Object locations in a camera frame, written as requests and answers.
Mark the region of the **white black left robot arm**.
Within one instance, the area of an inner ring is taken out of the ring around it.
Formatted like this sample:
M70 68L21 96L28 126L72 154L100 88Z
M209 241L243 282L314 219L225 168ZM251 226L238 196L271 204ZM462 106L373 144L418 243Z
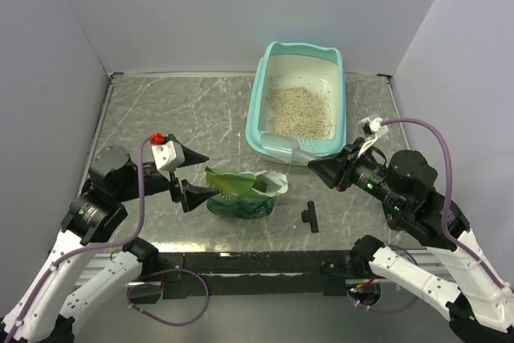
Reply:
M178 180L178 168L208 157L174 135L153 133L153 160L133 162L109 146L91 162L82 194L69 206L54 246L22 299L1 319L3 342L73 342L87 320L125 285L150 280L158 249L140 238L145 198L168 191L190 212L218 190Z

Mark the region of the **teal cat litter box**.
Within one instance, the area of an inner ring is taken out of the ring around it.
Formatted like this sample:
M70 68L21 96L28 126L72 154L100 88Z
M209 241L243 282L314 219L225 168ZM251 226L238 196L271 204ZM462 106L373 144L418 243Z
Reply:
M263 133L273 133L269 131L271 108L266 97L272 89L306 87L328 97L331 132L325 139L293 138L297 139L302 150L316 156L338 153L347 140L345 81L343 57L335 47L279 41L270 43L259 60L251 90L246 124L248 145L260 157L275 161L263 150L260 141Z

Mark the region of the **green cat litter bag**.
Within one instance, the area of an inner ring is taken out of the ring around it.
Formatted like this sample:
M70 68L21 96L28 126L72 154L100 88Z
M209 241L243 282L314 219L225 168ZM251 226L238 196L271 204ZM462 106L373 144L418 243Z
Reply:
M224 217L266 217L272 213L276 198L288 192L287 176L275 171L233 172L206 167L205 180L219 190L207 200L207 209Z

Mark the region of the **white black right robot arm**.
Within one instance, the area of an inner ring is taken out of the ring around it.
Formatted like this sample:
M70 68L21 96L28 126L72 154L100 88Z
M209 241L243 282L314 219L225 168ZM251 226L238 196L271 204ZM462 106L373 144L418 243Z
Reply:
M353 273L398 284L436 309L464 342L511 342L512 289L491 268L458 205L434 188L437 171L418 151L400 150L388 163L377 161L380 153L358 138L338 154L310 161L308 168L330 189L356 186L376 198L388 226L416 239L452 279L420 268L371 235L351 250Z

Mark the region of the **clear plastic scoop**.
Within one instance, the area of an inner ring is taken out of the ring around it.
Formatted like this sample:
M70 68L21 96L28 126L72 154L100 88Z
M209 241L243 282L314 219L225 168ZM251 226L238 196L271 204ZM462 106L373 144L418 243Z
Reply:
M300 148L297 139L273 133L263 133L260 137L263 150L271 157L289 165L307 166L318 157Z

